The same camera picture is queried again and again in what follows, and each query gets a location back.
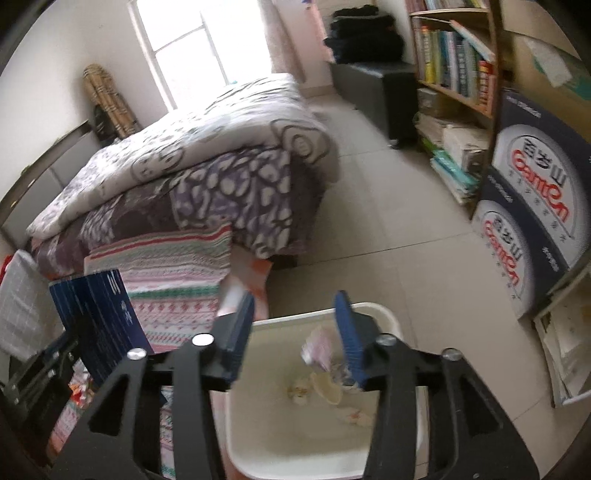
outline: red object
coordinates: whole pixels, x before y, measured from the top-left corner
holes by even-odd
[[[12,260],[12,257],[14,257],[14,255],[8,255],[2,263],[2,269],[0,270],[0,283],[2,283],[2,280],[4,280],[4,275],[6,275],[6,268],[10,263],[10,260]]]
[[[493,72],[492,65],[486,60],[481,60],[478,62],[478,70],[478,79],[480,83],[479,103],[488,106],[488,99],[492,94],[492,92],[490,92],[490,79]]]

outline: tile floor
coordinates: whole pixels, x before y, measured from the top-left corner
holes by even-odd
[[[326,193],[310,253],[273,271],[272,317],[329,308],[337,290],[390,308],[415,348],[463,351],[526,441],[540,474],[560,459],[591,403],[555,410],[535,332],[517,322],[490,252],[414,150],[395,151],[340,97],[310,100],[339,143],[342,175]],[[417,476],[427,452],[418,456]]]

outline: white bin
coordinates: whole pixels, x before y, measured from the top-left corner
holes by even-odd
[[[383,332],[402,339],[394,314],[375,303],[353,305]],[[226,403],[228,454],[244,475],[258,480],[353,479],[363,475],[372,429],[342,423],[312,393],[298,407],[287,397],[290,382],[309,373],[301,347],[318,325],[335,325],[334,309],[254,323],[242,364]],[[345,395],[341,406],[374,413],[378,393]],[[417,406],[417,451],[423,425]]]

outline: headboard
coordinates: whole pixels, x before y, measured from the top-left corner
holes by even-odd
[[[0,200],[0,235],[13,249],[28,241],[29,224],[70,183],[100,149],[90,124],[84,122],[56,141],[26,167]]]

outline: purple patterned blanket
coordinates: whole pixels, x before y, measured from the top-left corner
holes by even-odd
[[[217,228],[259,258],[306,250],[323,182],[297,154],[249,147],[137,186],[76,219],[33,256],[49,278],[82,273],[91,250],[137,235]]]

